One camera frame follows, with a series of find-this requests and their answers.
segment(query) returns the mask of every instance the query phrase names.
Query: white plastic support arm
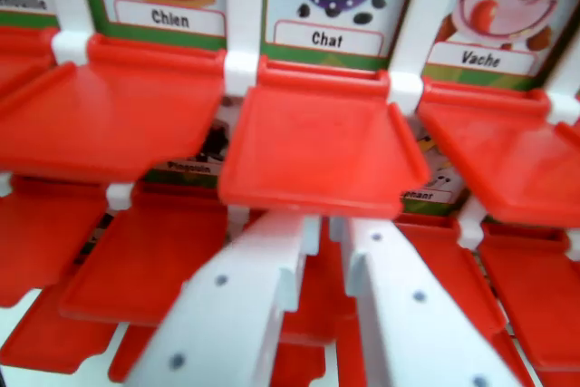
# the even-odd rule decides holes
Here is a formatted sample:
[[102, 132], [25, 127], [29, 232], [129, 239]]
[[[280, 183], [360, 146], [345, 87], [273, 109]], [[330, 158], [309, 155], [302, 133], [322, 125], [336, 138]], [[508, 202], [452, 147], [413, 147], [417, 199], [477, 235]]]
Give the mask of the white plastic support arm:
[[226, 95], [244, 97], [256, 85], [262, 4], [262, 0], [227, 0]]
[[87, 43], [95, 32], [88, 0], [54, 0], [54, 7], [61, 27], [52, 40], [56, 62], [85, 65]]
[[475, 195], [471, 195], [465, 202], [457, 216], [459, 223], [459, 240], [461, 247], [475, 251], [483, 241], [481, 221], [488, 215], [486, 208]]
[[574, 39], [544, 85], [551, 103], [547, 115], [550, 124], [558, 124], [561, 121], [575, 124], [580, 118], [580, 102], [575, 97], [580, 91], [578, 65], [580, 65], [580, 28], [576, 30]]
[[580, 262], [580, 228], [572, 228], [566, 231], [570, 239], [570, 248], [565, 253], [573, 262]]
[[368, 385], [520, 385], [391, 221], [346, 219], [341, 244]]
[[0, 198], [8, 197], [12, 194], [12, 172], [0, 172]]
[[450, 0], [411, 0], [392, 53], [389, 102], [405, 116], [415, 112], [423, 93], [421, 72]]
[[107, 201], [111, 210], [127, 210], [131, 207], [131, 192], [135, 183], [112, 183], [107, 187]]
[[298, 308], [319, 225], [293, 213], [261, 217], [182, 287], [125, 385], [269, 385], [283, 312]]

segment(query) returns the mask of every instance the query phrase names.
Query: red plastic tray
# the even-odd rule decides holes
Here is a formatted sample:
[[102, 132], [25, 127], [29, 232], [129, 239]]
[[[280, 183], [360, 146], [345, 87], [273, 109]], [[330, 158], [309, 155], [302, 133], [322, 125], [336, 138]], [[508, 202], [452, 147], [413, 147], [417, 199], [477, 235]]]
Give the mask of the red plastic tray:
[[12, 179], [0, 198], [0, 306], [35, 287], [54, 285], [73, 264], [107, 207], [104, 191], [50, 181]]
[[[155, 328], [130, 325], [109, 368], [109, 379], [124, 382]], [[275, 355], [271, 387], [308, 387], [324, 375], [324, 348], [280, 343]]]
[[142, 189], [73, 279], [64, 314], [156, 325], [183, 282], [223, 247], [227, 209], [217, 200]]
[[419, 115], [488, 212], [503, 222], [580, 227], [580, 132], [529, 93], [429, 82]]
[[328, 238], [328, 221], [324, 219], [318, 255], [306, 258], [298, 310], [285, 313], [281, 340], [332, 343], [338, 335], [339, 322], [355, 315], [354, 298], [344, 294], [340, 244]]
[[89, 63], [58, 66], [0, 101], [0, 168], [133, 181], [196, 154], [223, 94], [224, 54], [95, 36]]
[[55, 33], [56, 29], [0, 26], [0, 97], [54, 65], [51, 39]]
[[219, 181], [227, 203], [394, 218], [429, 169], [386, 72], [262, 60]]
[[506, 330], [494, 335], [489, 341], [496, 348], [499, 356], [506, 362], [511, 371], [516, 375], [523, 387], [534, 387], [534, 382], [529, 376], [526, 365], [522, 362], [516, 346]]
[[66, 280], [36, 298], [0, 349], [0, 363], [46, 372], [73, 373], [107, 349], [116, 325], [61, 317], [58, 302]]
[[544, 387], [578, 387], [580, 372], [538, 372]]
[[527, 358], [539, 371], [580, 371], [580, 274], [566, 237], [485, 224], [479, 247]]
[[407, 214], [395, 223], [483, 336], [489, 339], [506, 327], [506, 317], [473, 255], [457, 242], [455, 219]]

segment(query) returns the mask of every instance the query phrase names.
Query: cow picture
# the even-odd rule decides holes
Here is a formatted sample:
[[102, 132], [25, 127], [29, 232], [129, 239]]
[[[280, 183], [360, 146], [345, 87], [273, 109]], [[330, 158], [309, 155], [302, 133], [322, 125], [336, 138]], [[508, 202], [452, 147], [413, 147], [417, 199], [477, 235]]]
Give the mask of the cow picture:
[[552, 22], [561, 0], [456, 0], [436, 43], [450, 41], [540, 52], [557, 38]]

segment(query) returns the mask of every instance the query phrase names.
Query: red tongue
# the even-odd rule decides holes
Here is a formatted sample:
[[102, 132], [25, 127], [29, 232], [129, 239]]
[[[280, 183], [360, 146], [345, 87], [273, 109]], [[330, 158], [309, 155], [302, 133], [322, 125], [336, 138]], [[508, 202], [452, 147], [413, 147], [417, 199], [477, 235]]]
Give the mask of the red tongue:
[[494, 18], [496, 18], [497, 10], [498, 2], [495, 0], [482, 0], [473, 7], [469, 16], [469, 24], [474, 30], [482, 34], [488, 34], [489, 28]]

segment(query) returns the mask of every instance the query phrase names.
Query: white label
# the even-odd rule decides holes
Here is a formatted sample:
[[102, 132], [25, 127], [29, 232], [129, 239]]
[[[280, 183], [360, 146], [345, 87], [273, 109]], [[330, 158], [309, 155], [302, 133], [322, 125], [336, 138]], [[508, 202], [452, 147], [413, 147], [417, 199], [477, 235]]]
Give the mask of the white label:
[[218, 11], [147, 4], [133, 0], [116, 0], [115, 12], [117, 19], [125, 24], [192, 34], [226, 35], [226, 20], [223, 14]]
[[408, 190], [403, 194], [405, 199], [419, 199], [421, 201], [429, 201], [431, 203], [450, 203], [451, 192], [445, 190], [431, 190], [431, 189], [419, 189], [419, 190]]
[[218, 176], [221, 172], [221, 163], [196, 162], [194, 160], [172, 160], [161, 163], [155, 169], [165, 171], [189, 172], [193, 174], [206, 174], [207, 176]]
[[369, 56], [377, 56], [381, 52], [382, 39], [382, 34], [378, 32], [354, 31], [288, 20], [276, 22], [274, 29], [276, 44]]
[[436, 43], [428, 63], [486, 72], [529, 74], [536, 57], [532, 53], [477, 47], [468, 44]]
[[54, 15], [53, 0], [0, 0], [0, 11]]

